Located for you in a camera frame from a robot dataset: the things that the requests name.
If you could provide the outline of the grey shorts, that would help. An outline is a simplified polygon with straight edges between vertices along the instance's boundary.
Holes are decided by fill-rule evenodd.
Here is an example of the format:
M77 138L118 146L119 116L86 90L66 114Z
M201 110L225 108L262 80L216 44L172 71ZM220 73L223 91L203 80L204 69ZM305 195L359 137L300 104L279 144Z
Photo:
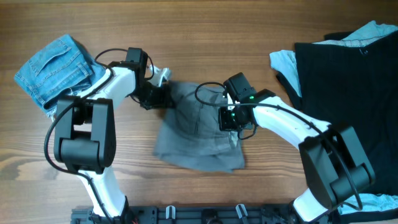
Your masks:
M159 129L154 156L205 172L233 172L245 167L241 141L236 131L221 131L218 108L195 98L196 83L170 82L175 103Z

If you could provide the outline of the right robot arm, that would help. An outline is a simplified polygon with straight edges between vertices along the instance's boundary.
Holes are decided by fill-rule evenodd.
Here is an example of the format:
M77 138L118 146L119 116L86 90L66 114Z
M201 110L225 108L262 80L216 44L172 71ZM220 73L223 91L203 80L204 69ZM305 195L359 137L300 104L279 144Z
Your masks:
M360 191L375 173L353 127L312 118L273 92L256 91L243 73L221 85L228 103L219 110L222 131L268 129L300 153L307 190L289 204L264 205L265 223L331 223L340 206L361 211Z

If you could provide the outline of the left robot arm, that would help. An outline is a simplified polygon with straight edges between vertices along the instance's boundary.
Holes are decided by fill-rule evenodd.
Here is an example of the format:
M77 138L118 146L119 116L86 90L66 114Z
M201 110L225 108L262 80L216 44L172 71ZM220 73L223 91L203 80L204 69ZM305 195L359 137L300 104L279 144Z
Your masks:
M146 109L172 105L169 68L158 68L140 48L128 48L126 58L105 66L104 76L78 96L57 102L55 121L45 137L47 162L77 176L93 203L72 210L71 223L138 223L122 193L112 163L116 155L114 111L130 97Z

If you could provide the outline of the light blue garment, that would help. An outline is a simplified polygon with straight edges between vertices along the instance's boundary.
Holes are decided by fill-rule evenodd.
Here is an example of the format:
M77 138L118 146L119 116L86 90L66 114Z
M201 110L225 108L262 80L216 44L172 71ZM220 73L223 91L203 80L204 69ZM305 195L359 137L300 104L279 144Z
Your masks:
M397 30L397 26L370 21L355 31L327 34L321 44L344 47L364 47ZM300 109L302 94L295 52L280 50L269 54L271 68L278 71L278 81L285 88L293 107ZM361 194L364 212L391 212L397 208L397 196L386 194Z

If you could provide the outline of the folded blue denim shorts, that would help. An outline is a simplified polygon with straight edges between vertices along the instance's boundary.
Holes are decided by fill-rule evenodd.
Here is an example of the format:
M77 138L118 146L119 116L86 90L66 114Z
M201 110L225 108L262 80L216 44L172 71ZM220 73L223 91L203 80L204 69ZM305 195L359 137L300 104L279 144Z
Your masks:
M104 74L105 69L84 46L65 34L23 64L14 80L51 118L59 97L77 95L91 88Z

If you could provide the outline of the black garment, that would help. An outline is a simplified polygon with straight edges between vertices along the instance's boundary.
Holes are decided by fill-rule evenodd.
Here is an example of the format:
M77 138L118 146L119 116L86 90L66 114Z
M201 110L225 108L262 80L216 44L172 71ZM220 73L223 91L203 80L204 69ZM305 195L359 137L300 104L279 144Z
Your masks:
M356 131L375 171L364 194L397 196L397 33L364 47L295 44L300 111ZM340 210L343 222L397 218L391 212Z

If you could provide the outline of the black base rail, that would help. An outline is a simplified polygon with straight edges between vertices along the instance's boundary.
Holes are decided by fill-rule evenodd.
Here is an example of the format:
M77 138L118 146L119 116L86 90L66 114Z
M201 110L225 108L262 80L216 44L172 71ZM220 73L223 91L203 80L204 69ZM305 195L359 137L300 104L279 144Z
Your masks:
M299 223L299 218L286 204L257 207L244 204L233 207L130 207L131 223L145 224L206 224L206 223Z

